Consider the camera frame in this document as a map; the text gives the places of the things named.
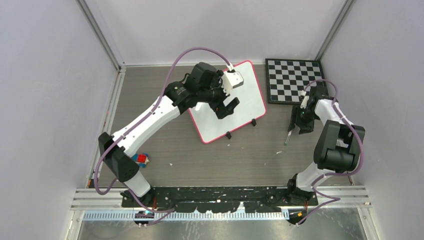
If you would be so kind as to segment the green whiteboard marker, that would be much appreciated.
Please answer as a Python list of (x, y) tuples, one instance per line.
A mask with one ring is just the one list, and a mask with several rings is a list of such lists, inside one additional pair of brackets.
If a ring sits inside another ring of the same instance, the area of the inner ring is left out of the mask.
[(289, 130), (289, 131), (288, 131), (288, 133), (287, 133), (287, 137), (286, 137), (285, 142), (284, 142), (284, 146), (287, 146), (287, 145), (288, 145), (289, 140), (290, 140), (290, 137), (291, 137), (291, 135), (292, 135), (292, 132), (293, 132), (293, 130)]

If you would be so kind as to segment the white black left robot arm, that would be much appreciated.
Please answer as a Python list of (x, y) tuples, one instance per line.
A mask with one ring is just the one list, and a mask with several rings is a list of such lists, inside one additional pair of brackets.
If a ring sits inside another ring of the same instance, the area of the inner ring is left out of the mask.
[(141, 207), (153, 202), (151, 186), (132, 159), (137, 150), (161, 127), (199, 103), (206, 103), (221, 120), (234, 113), (240, 103), (235, 97), (224, 101), (232, 90), (244, 84), (242, 75), (232, 65), (225, 71), (200, 62), (183, 80), (169, 83), (156, 101), (123, 129), (98, 137), (100, 163), (105, 163), (117, 180), (134, 193)]

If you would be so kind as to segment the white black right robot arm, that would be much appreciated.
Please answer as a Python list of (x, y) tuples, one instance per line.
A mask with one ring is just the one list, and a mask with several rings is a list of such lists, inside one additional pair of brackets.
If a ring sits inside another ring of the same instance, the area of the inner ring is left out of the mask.
[(313, 161), (287, 182), (285, 198), (291, 205), (308, 202), (315, 197), (314, 187), (329, 177), (353, 172), (360, 161), (360, 144), (366, 131), (346, 118), (324, 86), (312, 86), (309, 92), (301, 92), (301, 103), (292, 108), (288, 132), (299, 128), (300, 135), (311, 133), (316, 120), (321, 121), (323, 129), (313, 151)]

